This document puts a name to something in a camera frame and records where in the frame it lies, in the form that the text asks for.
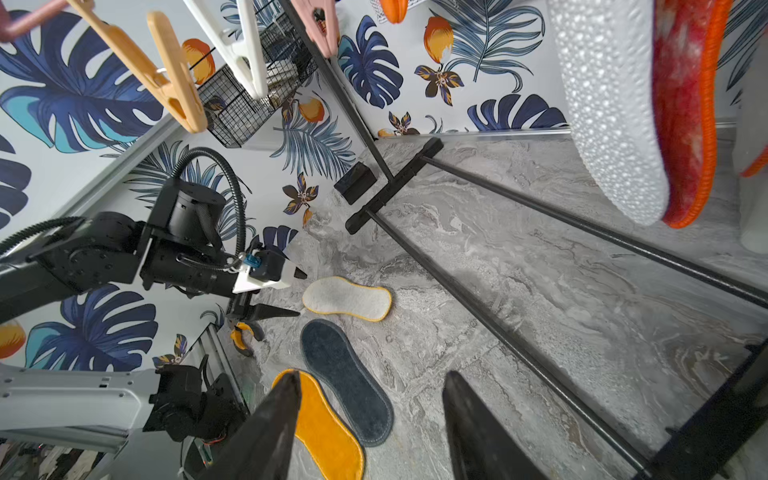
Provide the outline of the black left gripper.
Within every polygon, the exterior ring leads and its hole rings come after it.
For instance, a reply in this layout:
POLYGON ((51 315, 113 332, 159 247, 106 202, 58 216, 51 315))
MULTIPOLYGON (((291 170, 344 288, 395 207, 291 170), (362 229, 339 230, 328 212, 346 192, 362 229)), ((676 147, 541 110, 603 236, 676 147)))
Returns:
MULTIPOLYGON (((294 277, 297 279, 305 280, 307 274, 296 267, 294 270, 294 277)), ((253 304, 253 293, 245 292, 235 294, 229 299, 226 308, 226 320, 228 325, 232 328, 245 329, 246 327, 251 330, 261 330, 262 327, 257 321, 267 320, 272 318, 293 318, 298 317, 300 313, 295 310, 276 307, 267 304, 253 304)))

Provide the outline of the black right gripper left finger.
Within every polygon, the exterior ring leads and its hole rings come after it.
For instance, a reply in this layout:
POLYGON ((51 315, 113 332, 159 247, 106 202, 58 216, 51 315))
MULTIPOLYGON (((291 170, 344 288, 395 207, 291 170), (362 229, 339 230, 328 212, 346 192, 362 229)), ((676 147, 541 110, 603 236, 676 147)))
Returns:
POLYGON ((291 370, 248 417, 203 479, 286 479, 302 393, 300 375, 291 370))

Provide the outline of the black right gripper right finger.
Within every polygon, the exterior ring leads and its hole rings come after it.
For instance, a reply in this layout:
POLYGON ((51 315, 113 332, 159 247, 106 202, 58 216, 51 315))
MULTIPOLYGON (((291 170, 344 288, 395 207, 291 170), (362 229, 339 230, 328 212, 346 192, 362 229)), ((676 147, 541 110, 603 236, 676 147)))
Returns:
POLYGON ((446 374, 442 400, 456 479, 545 477, 459 372, 446 374))

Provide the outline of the orange shoe insole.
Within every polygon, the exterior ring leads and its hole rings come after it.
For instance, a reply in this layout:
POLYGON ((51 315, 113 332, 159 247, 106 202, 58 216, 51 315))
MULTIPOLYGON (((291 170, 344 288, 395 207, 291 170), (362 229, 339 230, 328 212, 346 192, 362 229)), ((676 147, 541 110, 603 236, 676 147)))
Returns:
POLYGON ((301 388, 295 436, 305 446, 324 479, 362 479, 365 470, 363 448, 332 408, 319 381, 306 371, 288 369, 276 377, 272 386, 292 373, 299 375, 301 388))
POLYGON ((351 282, 343 277, 321 278, 302 296, 304 307, 321 315, 348 315, 368 322, 386 318, 393 304, 389 290, 351 282))

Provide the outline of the dark grey shoe insole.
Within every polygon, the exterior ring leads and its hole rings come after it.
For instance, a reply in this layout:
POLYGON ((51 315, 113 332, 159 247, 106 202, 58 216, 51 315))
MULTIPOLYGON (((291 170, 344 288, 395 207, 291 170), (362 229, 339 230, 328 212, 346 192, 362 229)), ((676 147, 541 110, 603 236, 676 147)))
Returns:
POLYGON ((345 332, 328 320, 314 319, 303 327, 300 347, 309 371, 328 384, 360 443, 385 443, 394 424, 392 403, 345 332))

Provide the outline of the pink clip hanger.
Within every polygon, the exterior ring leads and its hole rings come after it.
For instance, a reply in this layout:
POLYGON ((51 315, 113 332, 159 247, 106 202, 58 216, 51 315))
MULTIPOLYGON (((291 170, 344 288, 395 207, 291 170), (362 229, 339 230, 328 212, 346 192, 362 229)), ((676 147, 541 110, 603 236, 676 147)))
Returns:
MULTIPOLYGON (((220 52, 236 80, 254 99, 265 98, 269 82, 263 48, 251 1, 237 3, 242 37, 234 41, 218 30, 202 1, 185 3, 194 20, 220 52)), ((21 17, 1 8, 1 41, 11 43, 30 30, 44 26, 70 7, 85 20, 96 35, 157 102, 188 132, 200 133, 207 128, 207 117, 188 63, 168 17, 161 11, 147 13, 147 23, 155 46, 163 60, 157 67, 144 51, 116 25, 101 20, 92 1, 49 1, 21 17)))

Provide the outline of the white shoe insole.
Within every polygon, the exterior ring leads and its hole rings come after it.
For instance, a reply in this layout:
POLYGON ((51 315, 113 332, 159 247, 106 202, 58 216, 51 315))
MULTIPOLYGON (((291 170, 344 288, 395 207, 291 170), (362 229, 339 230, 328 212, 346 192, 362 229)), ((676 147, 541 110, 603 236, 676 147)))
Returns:
POLYGON ((670 187, 652 107, 653 2, 550 1, 547 8, 584 165, 631 221, 659 221, 670 187))

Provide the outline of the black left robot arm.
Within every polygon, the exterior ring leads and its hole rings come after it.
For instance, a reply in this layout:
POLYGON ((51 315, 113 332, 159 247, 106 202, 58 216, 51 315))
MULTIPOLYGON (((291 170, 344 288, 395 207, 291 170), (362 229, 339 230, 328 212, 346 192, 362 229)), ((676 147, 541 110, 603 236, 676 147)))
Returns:
POLYGON ((180 362, 183 338, 172 358, 142 368, 156 311, 128 285, 226 298, 232 328, 260 338, 262 320, 289 312, 252 296, 302 277, 280 249, 247 239, 239 178, 207 147, 178 160, 144 221, 101 212, 19 231, 1 244, 1 323, 54 303, 61 317, 31 330, 22 366, 1 369, 2 435, 50 441, 58 429, 105 427, 176 442, 231 436, 244 411, 221 381, 180 362))

